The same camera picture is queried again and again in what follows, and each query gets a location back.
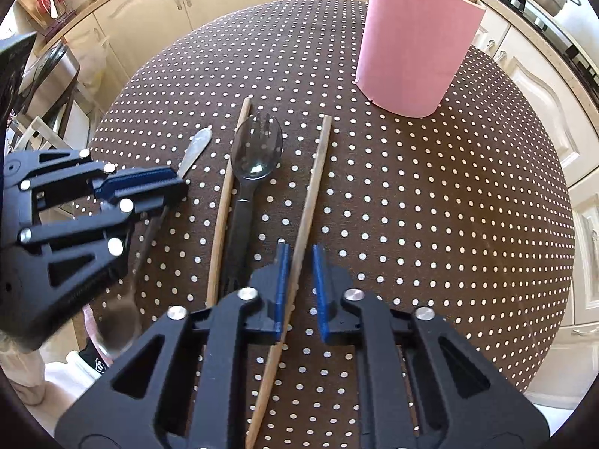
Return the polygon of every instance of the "round table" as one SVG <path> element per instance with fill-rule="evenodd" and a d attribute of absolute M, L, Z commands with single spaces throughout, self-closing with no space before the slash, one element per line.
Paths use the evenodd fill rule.
<path fill-rule="evenodd" d="M 310 243 L 323 243 L 355 286 L 399 309 L 426 304 L 447 316 L 524 390 L 556 334 L 572 274 L 558 157 L 519 89 L 474 48 L 431 116 L 403 118 L 369 102 L 353 83 L 366 9 L 284 0 L 241 10 L 177 41 L 125 86 L 98 128 L 94 159 L 176 168 L 198 128 L 214 133 L 142 272 L 142 319 L 147 327 L 170 305 L 204 305 L 220 188 L 249 94 L 285 139 L 280 168 L 256 194 L 250 267 L 271 262 L 278 241 L 294 244 L 317 127 L 332 115 Z M 80 214 L 95 206 L 77 205 Z M 131 257 L 138 248 L 135 238 Z M 260 448 L 358 446 L 352 350 L 321 342 L 308 270 Z M 121 289 L 107 289 L 95 312 Z M 266 353 L 250 352 L 250 404 Z"/>

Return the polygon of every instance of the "pink utensil holder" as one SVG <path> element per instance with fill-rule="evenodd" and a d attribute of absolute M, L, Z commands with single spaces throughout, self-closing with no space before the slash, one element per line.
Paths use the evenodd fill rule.
<path fill-rule="evenodd" d="M 357 86 L 372 103 L 397 115 L 430 115 L 483 15 L 483 7 L 466 0 L 370 0 Z"/>

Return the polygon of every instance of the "spoon handle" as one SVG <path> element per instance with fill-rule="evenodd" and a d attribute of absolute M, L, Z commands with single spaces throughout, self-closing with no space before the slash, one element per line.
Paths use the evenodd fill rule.
<path fill-rule="evenodd" d="M 224 267 L 221 278 L 221 296 L 244 287 L 244 267 L 247 247 L 250 244 L 252 230 L 253 200 L 251 195 L 238 199 L 233 210 L 233 219 L 229 229 L 229 239 L 225 251 Z"/>

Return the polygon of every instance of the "metal spoon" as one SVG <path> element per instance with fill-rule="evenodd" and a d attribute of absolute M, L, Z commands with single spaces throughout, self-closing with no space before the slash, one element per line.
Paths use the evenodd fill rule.
<path fill-rule="evenodd" d="M 268 113 L 250 116 L 235 134 L 231 166 L 239 181 L 239 193 L 223 260 L 220 297 L 241 287 L 252 229 L 253 196 L 258 185 L 276 168 L 283 150 L 283 132 Z"/>
<path fill-rule="evenodd" d="M 203 128 L 195 134 L 179 164 L 177 176 L 181 179 L 189 172 L 195 161 L 210 143 L 212 130 Z M 111 358 L 127 350 L 133 341 L 142 334 L 142 322 L 140 312 L 136 305 L 136 283 L 142 264 L 146 261 L 152 241 L 156 237 L 164 218 L 167 216 L 170 208 L 165 207 L 159 217 L 150 220 L 143 235 L 142 248 L 139 256 L 133 265 L 133 278 L 129 284 L 128 292 L 120 300 L 110 300 L 106 309 L 102 311 L 102 318 L 97 321 L 98 326 L 98 348 Z"/>

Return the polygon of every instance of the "wooden countertop edge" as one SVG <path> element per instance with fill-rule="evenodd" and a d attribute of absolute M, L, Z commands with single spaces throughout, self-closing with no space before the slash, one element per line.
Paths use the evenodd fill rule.
<path fill-rule="evenodd" d="M 81 13 L 79 13 L 73 20 L 71 20 L 55 37 L 52 38 L 37 55 L 43 55 L 50 47 L 58 42 L 64 35 L 77 25 L 85 17 L 94 13 L 95 10 L 100 8 L 104 3 L 110 0 L 95 0 L 88 7 L 86 7 Z M 564 82 L 571 89 L 576 96 L 580 106 L 584 109 L 586 116 L 593 124 L 595 131 L 599 133 L 599 110 L 595 106 L 593 100 L 589 96 L 584 86 L 579 82 L 578 77 L 568 67 L 568 64 L 562 59 L 561 55 L 544 40 L 533 28 L 530 27 L 522 18 L 520 18 L 514 11 L 510 10 L 506 5 L 498 0 L 480 0 L 492 10 L 496 11 L 505 18 L 511 25 L 516 27 L 532 44 L 543 54 L 543 56 L 556 68 Z"/>

